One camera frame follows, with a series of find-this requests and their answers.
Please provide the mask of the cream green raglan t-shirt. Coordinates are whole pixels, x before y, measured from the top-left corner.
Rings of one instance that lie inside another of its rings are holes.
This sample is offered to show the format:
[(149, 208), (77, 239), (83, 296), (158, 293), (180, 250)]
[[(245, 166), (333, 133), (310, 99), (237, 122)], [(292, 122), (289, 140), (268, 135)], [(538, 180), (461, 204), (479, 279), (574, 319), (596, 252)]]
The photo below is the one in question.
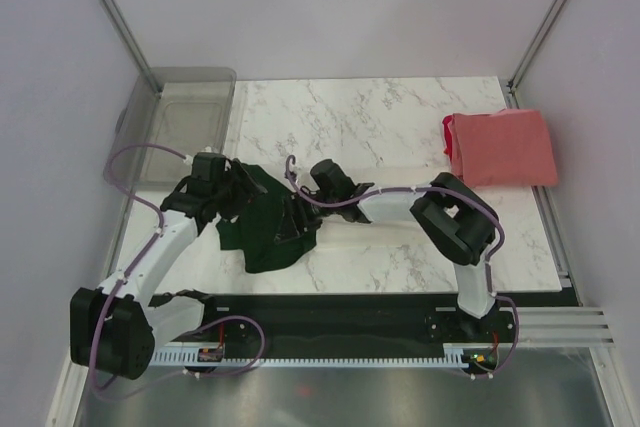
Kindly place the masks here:
[(291, 191), (259, 165), (246, 164), (248, 174), (266, 193), (253, 200), (234, 220), (217, 224), (223, 251), (239, 250), (244, 269), (259, 274), (286, 269), (317, 245), (317, 231), (331, 216), (368, 225), (374, 221), (359, 205), (320, 207)]

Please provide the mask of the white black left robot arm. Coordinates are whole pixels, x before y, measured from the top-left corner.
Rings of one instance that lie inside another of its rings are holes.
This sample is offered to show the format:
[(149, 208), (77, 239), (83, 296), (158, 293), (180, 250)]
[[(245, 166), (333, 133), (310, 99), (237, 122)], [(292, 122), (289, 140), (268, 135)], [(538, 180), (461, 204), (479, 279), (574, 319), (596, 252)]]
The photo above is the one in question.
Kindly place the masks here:
[(135, 380), (155, 352), (184, 336), (208, 340), (219, 329), (209, 294), (181, 291), (155, 302), (157, 288), (208, 225), (237, 218), (265, 187), (237, 159), (200, 152), (191, 172), (160, 205), (158, 221), (129, 264), (70, 300), (70, 358), (92, 372)]

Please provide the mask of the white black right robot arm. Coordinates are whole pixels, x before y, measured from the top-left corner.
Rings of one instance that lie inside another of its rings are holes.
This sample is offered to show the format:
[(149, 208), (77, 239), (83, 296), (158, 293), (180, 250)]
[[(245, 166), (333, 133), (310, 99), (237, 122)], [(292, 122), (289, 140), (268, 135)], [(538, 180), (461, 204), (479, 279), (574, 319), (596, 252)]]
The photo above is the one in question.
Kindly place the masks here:
[(491, 284), (491, 257), (502, 247), (504, 229), (497, 213), (451, 173), (418, 186), (381, 187), (356, 183), (333, 160), (312, 167), (317, 189), (298, 184), (296, 158), (285, 161), (285, 179), (293, 192), (283, 200), (275, 234), (278, 244), (320, 229), (338, 216), (358, 226), (416, 223), (438, 252), (454, 267), (458, 286), (458, 328), (467, 339), (483, 339), (494, 328), (491, 310), (496, 294)]

